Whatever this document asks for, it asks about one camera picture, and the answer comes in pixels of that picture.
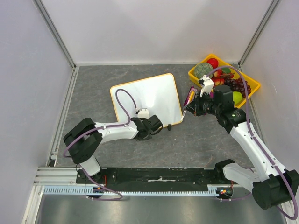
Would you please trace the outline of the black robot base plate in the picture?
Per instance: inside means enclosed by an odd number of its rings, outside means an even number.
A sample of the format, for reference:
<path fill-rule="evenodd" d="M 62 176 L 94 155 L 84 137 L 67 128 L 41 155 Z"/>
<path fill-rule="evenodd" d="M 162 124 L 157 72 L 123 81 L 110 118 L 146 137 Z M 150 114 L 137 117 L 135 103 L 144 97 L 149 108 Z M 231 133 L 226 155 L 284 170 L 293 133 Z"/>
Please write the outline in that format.
<path fill-rule="evenodd" d="M 214 168 L 104 168 L 92 179 L 118 192 L 206 191 L 210 184 L 231 185 Z"/>

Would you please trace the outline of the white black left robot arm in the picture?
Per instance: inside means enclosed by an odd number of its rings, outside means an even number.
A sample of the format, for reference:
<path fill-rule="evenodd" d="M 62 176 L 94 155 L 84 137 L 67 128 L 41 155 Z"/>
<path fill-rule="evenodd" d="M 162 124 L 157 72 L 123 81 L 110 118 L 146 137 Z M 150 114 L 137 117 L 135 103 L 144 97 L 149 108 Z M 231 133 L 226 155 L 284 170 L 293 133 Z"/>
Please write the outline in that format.
<path fill-rule="evenodd" d="M 63 137 L 63 141 L 73 163 L 82 167 L 91 183 L 99 183 L 103 173 L 94 152 L 100 144 L 122 139 L 148 140 L 162 128 L 156 115 L 148 119 L 129 118 L 126 123 L 99 123 L 85 118 Z"/>

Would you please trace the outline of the yellow framed whiteboard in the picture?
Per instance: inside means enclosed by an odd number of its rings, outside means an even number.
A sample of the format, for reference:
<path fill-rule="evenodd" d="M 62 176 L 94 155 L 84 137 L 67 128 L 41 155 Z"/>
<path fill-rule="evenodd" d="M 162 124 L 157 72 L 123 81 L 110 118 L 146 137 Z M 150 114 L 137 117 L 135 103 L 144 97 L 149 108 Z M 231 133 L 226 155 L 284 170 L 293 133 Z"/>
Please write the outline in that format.
<path fill-rule="evenodd" d="M 110 95 L 118 122 L 128 120 L 119 104 L 130 117 L 136 116 L 136 109 L 148 109 L 149 116 L 156 115 L 164 127 L 183 121 L 178 91 L 171 73 L 112 86 Z"/>

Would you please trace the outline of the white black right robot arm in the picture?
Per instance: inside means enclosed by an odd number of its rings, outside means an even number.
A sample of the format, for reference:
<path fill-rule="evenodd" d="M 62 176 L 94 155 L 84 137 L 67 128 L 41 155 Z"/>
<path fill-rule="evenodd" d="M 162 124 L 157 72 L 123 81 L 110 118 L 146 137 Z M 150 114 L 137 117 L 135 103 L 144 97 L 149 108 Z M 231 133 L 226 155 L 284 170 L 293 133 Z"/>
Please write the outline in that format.
<path fill-rule="evenodd" d="M 299 186 L 296 170 L 287 170 L 261 141 L 246 113 L 234 106 L 233 92 L 226 85 L 217 86 L 213 96 L 196 94 L 185 109 L 195 116 L 214 115 L 220 126 L 239 143 L 255 172 L 240 167 L 233 160 L 216 164 L 214 178 L 218 183 L 234 181 L 252 193 L 264 210 L 295 198 Z"/>

